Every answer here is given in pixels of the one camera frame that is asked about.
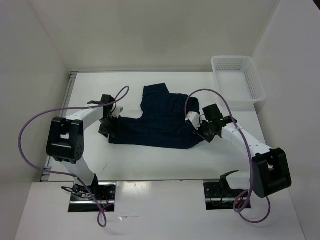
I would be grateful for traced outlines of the navy blue shorts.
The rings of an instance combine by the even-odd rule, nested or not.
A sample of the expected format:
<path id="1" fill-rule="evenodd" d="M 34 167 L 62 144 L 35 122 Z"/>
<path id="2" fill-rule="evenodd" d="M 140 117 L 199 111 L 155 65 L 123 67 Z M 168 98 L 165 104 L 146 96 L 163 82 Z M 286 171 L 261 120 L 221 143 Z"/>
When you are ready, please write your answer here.
<path id="1" fill-rule="evenodd" d="M 119 117 L 114 145 L 138 145 L 168 149 L 191 149 L 204 140 L 185 121 L 188 95 L 170 93 L 165 83 L 145 86 L 139 118 Z"/>

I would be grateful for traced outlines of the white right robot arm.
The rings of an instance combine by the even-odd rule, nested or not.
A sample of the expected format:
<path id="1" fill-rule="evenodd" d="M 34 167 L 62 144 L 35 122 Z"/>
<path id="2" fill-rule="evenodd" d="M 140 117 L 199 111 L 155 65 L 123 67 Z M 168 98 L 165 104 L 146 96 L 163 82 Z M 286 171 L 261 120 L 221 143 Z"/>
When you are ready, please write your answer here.
<path id="1" fill-rule="evenodd" d="M 230 197 L 237 190 L 252 190 L 259 198 L 265 198 L 292 185 L 287 156 L 281 148 L 271 148 L 260 142 L 240 125 L 235 118 L 223 116 L 216 104 L 203 108 L 204 116 L 190 111 L 186 121 L 194 127 L 194 133 L 210 143 L 218 136 L 230 142 L 250 159 L 250 170 L 233 170 L 220 176 L 219 191 Z"/>

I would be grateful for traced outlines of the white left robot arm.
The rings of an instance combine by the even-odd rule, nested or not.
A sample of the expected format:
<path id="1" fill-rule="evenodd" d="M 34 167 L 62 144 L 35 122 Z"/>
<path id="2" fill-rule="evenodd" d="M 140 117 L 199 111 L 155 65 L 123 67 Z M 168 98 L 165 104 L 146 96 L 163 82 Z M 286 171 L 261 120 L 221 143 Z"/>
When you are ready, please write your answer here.
<path id="1" fill-rule="evenodd" d="M 90 108 L 80 110 L 67 117 L 55 117 L 51 121 L 46 153 L 60 162 L 73 175 L 74 194 L 82 192 L 89 200 L 96 199 L 102 192 L 98 177 L 88 167 L 83 154 L 84 132 L 92 124 L 100 122 L 98 133 L 108 138 L 115 136 L 121 106 L 115 98 L 104 94 L 100 101 L 90 101 Z"/>

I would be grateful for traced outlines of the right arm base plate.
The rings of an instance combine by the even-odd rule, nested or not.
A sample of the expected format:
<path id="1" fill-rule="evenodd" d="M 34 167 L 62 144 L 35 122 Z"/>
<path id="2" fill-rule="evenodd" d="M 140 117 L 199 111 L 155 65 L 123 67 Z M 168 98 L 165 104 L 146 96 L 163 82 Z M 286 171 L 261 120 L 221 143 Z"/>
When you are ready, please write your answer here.
<path id="1" fill-rule="evenodd" d="M 206 210 L 232 210 L 236 197 L 243 189 L 223 190 L 218 179 L 204 180 Z"/>

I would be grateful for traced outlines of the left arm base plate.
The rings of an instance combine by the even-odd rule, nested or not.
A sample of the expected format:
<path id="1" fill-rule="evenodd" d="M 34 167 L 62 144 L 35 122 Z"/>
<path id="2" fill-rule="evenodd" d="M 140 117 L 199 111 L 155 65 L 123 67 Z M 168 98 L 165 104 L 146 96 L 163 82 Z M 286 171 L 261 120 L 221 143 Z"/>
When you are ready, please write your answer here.
<path id="1" fill-rule="evenodd" d="M 116 182 L 99 182 L 99 189 L 96 192 L 92 191 L 104 212 L 113 212 L 115 210 L 116 187 Z M 71 193 L 69 213 L 100 211 L 92 196 L 83 186 L 74 184 L 73 187 L 62 186 L 61 188 Z"/>

